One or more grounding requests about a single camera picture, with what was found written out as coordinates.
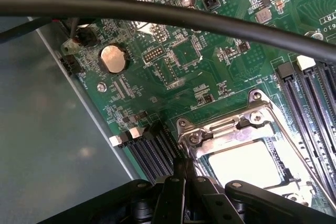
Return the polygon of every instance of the ram slot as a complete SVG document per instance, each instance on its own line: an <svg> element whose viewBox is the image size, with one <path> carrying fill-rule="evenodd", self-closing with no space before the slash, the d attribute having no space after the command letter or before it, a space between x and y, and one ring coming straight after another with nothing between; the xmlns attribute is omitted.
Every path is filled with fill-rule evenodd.
<svg viewBox="0 0 336 224"><path fill-rule="evenodd" d="M320 97L315 80L316 75L312 69L307 69L304 74L299 75L301 87L310 105L313 120L318 127L318 133L322 139L326 155L330 159L332 172L336 174L336 158L333 146L336 144L336 137L330 125L330 117Z"/></svg>
<svg viewBox="0 0 336 224"><path fill-rule="evenodd" d="M301 138L303 139L303 144L308 151L310 158L309 165L311 169L320 178L323 187L325 190L327 190L329 195L334 194L336 197L336 188L328 169L329 162L324 158L324 155L318 145L319 140L316 139L316 135L310 126L309 119L305 111L303 111L303 104L295 87L295 80L292 79L292 77L286 79L282 83L282 91L289 104L293 119L296 122L296 126L300 132Z"/></svg>
<svg viewBox="0 0 336 224"><path fill-rule="evenodd" d="M156 167L158 167L160 175L168 175L170 173L169 166L160 149L154 143L154 140L145 140L143 144L146 146L146 151L152 156L152 160L154 160Z"/></svg>
<svg viewBox="0 0 336 224"><path fill-rule="evenodd" d="M159 162L158 155L154 153L153 149L150 148L149 144L146 141L138 141L137 147L141 149L142 153L144 153L149 161L151 162L152 169L156 173L157 177L163 176L163 169Z"/></svg>
<svg viewBox="0 0 336 224"><path fill-rule="evenodd" d="M323 87L323 93L325 100L328 103L329 111L333 119L333 125L336 125L336 79L333 73L333 66L326 64L320 64L318 66L318 76L321 86Z"/></svg>
<svg viewBox="0 0 336 224"><path fill-rule="evenodd" d="M153 173L153 170L150 170L150 167L151 167L150 163L146 160L145 157L140 156L140 154L137 151L137 148L135 148L133 145L129 145L128 149L130 150L131 154L135 158L136 162L138 163L138 165L142 169L143 173L145 174L145 176L147 177L149 182L154 184L156 176Z"/></svg>
<svg viewBox="0 0 336 224"><path fill-rule="evenodd" d="M183 157L173 135L161 122L149 126L143 136L126 141L121 148L126 146L152 183L157 177L172 175L174 158Z"/></svg>

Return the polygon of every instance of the wire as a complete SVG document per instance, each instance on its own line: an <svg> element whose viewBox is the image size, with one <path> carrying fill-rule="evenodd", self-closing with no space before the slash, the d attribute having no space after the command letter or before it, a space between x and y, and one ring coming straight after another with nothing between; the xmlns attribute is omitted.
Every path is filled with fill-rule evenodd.
<svg viewBox="0 0 336 224"><path fill-rule="evenodd" d="M53 20L51 18L36 18L32 21L26 22L22 25L4 31L0 33L0 44L6 43L25 34L29 34L42 26L50 24L52 21Z"/></svg>
<svg viewBox="0 0 336 224"><path fill-rule="evenodd" d="M71 31L70 31L70 38L74 39L76 36L76 30L79 23L79 18L73 18L71 23Z"/></svg>
<svg viewBox="0 0 336 224"><path fill-rule="evenodd" d="M132 0L0 0L0 16L114 18L183 27L254 41L336 62L336 46L277 28L189 8Z"/></svg>

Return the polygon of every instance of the integrated circuit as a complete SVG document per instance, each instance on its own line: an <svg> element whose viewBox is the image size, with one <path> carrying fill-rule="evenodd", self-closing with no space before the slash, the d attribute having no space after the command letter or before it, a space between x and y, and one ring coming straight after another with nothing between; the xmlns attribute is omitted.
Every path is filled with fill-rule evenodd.
<svg viewBox="0 0 336 224"><path fill-rule="evenodd" d="M130 122L130 119L129 119L128 117L125 117L125 118L122 119L122 121L123 121L124 123L129 123L129 122Z"/></svg>
<svg viewBox="0 0 336 224"><path fill-rule="evenodd" d="M271 6L271 0L261 0L261 2L264 7Z"/></svg>
<svg viewBox="0 0 336 224"><path fill-rule="evenodd" d="M224 50L224 53L225 53L226 55L230 55L230 54L233 54L235 51L236 51L235 49L233 49L232 47L230 47L230 48L226 48L226 49Z"/></svg>
<svg viewBox="0 0 336 224"><path fill-rule="evenodd" d="M250 44L248 42L242 42L238 45L239 52L246 52L251 48Z"/></svg>
<svg viewBox="0 0 336 224"><path fill-rule="evenodd" d="M210 103L210 102L214 101L214 98L212 97L211 94L205 94L205 95L203 95L203 98L205 100L205 103Z"/></svg>
<svg viewBox="0 0 336 224"><path fill-rule="evenodd" d="M264 8L256 13L256 20L258 23L266 23L272 19L272 13L268 8Z"/></svg>
<svg viewBox="0 0 336 224"><path fill-rule="evenodd" d="M137 119L137 120L143 119L145 117L147 117L147 112L146 111L140 112L139 114L135 115L135 119Z"/></svg>

